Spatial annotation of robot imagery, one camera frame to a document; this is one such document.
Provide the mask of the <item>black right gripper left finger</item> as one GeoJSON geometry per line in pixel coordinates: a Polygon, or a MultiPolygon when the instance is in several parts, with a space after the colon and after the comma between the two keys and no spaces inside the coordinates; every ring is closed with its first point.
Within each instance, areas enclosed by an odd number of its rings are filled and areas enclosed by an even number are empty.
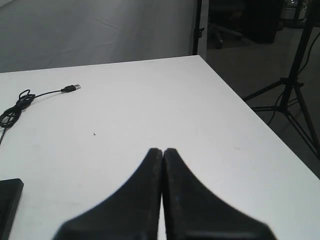
{"type": "Polygon", "coordinates": [[[106,200],[66,221],[56,240],[156,240],[163,152],[151,148],[131,177],[106,200]]]}

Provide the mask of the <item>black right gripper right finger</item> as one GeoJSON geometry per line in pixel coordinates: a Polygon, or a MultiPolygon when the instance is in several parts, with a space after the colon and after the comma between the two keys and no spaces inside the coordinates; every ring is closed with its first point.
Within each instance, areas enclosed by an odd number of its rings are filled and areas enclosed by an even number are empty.
{"type": "Polygon", "coordinates": [[[265,223],[230,206],[203,185],[178,151],[163,154],[162,202],[169,240],[274,240],[265,223]]]}

